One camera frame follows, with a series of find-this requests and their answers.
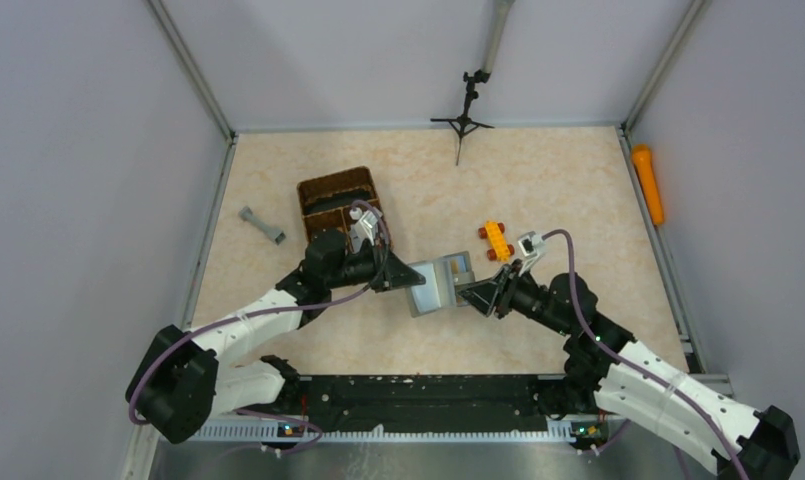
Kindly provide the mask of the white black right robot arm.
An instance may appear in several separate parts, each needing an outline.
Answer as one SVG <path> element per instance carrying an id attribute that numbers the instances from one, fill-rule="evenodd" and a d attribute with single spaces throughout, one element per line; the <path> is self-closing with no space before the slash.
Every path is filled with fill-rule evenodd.
<path id="1" fill-rule="evenodd" d="M 789 414 L 741 404 L 662 360 L 598 312 L 579 275 L 562 273 L 544 286 L 513 263 L 458 294 L 485 316 L 518 313 L 565 336 L 570 398 L 654 433 L 719 479 L 787 479 L 799 463 Z"/>

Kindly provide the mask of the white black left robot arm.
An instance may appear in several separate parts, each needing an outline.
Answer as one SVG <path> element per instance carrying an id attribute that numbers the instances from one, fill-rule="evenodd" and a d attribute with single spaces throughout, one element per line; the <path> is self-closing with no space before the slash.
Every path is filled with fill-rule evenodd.
<path id="1" fill-rule="evenodd" d="M 308 244 L 298 266 L 254 302 L 195 329 L 168 325 L 159 330 L 127 387 L 128 417 L 136 425 L 152 425 L 177 444 L 211 416 L 271 403 L 285 383 L 282 369 L 267 362 L 239 367 L 237 361 L 346 303 L 333 299 L 336 288 L 354 286 L 362 295 L 425 282 L 388 245 L 365 241 L 351 252 L 342 232 L 323 231 Z"/>

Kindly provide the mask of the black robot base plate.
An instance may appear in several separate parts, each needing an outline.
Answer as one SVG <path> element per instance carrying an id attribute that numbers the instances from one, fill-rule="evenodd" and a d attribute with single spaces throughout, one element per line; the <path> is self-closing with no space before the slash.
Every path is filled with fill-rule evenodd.
<path id="1" fill-rule="evenodd" d="M 496 407 L 522 415 L 597 415 L 594 389 L 563 374 L 313 375 L 288 379 L 270 403 L 251 400 L 258 412 L 318 416 L 355 407 Z"/>

